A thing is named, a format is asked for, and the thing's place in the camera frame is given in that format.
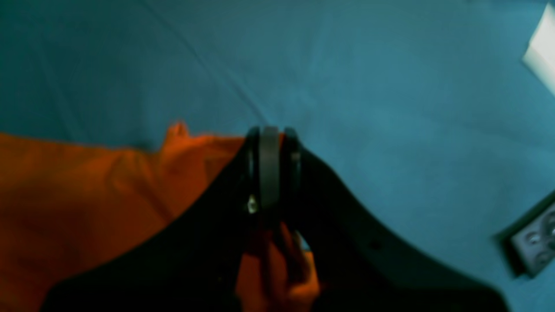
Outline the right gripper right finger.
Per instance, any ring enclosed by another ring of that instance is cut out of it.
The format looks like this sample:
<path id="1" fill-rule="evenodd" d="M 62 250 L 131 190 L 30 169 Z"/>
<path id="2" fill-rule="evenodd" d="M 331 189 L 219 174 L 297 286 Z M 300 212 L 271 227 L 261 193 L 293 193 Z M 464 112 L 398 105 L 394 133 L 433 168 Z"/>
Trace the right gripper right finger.
<path id="1" fill-rule="evenodd" d="M 432 259 L 378 221 L 286 128 L 289 228 L 307 241 L 320 293 L 313 312 L 507 312 L 503 296 Z"/>

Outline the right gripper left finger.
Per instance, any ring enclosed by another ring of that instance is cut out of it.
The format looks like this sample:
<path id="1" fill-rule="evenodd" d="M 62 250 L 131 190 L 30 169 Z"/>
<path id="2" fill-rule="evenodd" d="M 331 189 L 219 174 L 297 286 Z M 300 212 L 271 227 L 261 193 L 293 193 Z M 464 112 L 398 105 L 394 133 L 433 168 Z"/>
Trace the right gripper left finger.
<path id="1" fill-rule="evenodd" d="M 48 292 L 42 312 L 239 312 L 248 236 L 270 229 L 280 202 L 280 132 L 255 127 L 186 212 L 133 250 Z"/>

